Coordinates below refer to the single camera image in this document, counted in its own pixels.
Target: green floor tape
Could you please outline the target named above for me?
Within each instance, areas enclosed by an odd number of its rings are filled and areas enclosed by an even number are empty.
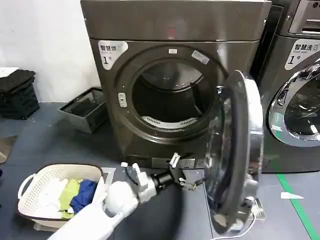
[[[288,193],[294,194],[294,191],[290,184],[288,183],[284,174],[277,174],[278,179],[283,186],[284,190]],[[307,233],[309,234],[311,240],[320,240],[320,236],[318,235],[315,226],[312,224],[310,218],[308,217],[307,213],[305,212],[304,208],[300,204],[299,199],[291,199],[290,200],[293,207],[295,208],[296,213],[299,215],[302,224],[304,225]]]

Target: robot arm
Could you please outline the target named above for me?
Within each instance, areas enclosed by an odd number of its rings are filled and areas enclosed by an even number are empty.
[[[179,160],[180,156],[175,153],[167,171],[151,176],[148,176],[145,171],[141,172],[138,164],[134,163],[132,167],[137,175],[137,194],[129,183],[125,181],[114,182],[99,201],[84,207],[48,240],[106,240],[115,227],[129,216],[139,203],[146,203],[171,184],[195,190],[203,181],[197,181],[193,184],[187,183],[183,171],[177,167]],[[104,211],[104,199],[106,209],[112,216],[108,216]]]

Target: white plastic laundry basket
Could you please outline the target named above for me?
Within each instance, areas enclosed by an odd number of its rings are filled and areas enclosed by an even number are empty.
[[[51,228],[61,228],[68,219],[34,217],[33,213],[38,207],[39,194],[52,178],[59,178],[60,180],[88,179],[97,182],[98,184],[93,196],[93,202],[97,201],[99,196],[102,196],[106,191],[102,169],[93,165],[53,164],[48,165],[40,169],[37,173],[28,176],[22,182],[18,190],[18,211],[23,217]],[[31,179],[32,182],[23,193],[24,188]]]

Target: basket handle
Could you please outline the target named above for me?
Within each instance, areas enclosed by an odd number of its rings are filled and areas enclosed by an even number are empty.
[[[23,192],[23,190],[25,189],[25,186],[27,185],[27,183],[31,180],[31,179],[33,179],[34,177],[35,177],[35,173],[34,174],[31,174],[30,176],[28,176],[22,183],[21,183],[21,185],[20,185],[20,187],[19,187],[19,190],[18,190],[18,195],[17,195],[17,197],[18,197],[18,199],[20,200],[21,198],[22,198],[22,192]]]

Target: gray floor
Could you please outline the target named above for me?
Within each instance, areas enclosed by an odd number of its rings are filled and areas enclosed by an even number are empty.
[[[9,159],[0,165],[3,170],[0,178],[0,239],[45,240],[51,234],[33,230],[33,222],[17,214],[18,188],[22,181],[37,169],[53,163],[119,166],[120,152],[113,140],[110,124],[106,123],[92,135],[83,133],[74,129],[59,115],[59,106],[58,103],[43,103],[40,109],[25,121],[0,118],[0,137],[18,135]],[[320,173],[286,176],[294,192],[305,197],[301,204],[319,231],[320,210],[317,202],[320,186],[317,183]],[[283,191],[275,174],[262,176],[258,197],[264,205],[267,219],[264,223],[257,222],[242,239],[310,239],[291,202],[280,199],[280,192]],[[178,192],[168,191],[150,204],[140,207],[116,229],[111,239],[209,240],[212,232],[204,207],[203,193],[179,195]],[[171,198],[179,201],[168,201]],[[174,217],[172,213],[179,209],[180,217]],[[159,212],[158,218],[151,221],[154,216],[150,214],[155,211]],[[169,234],[170,229],[174,229],[174,234]]]

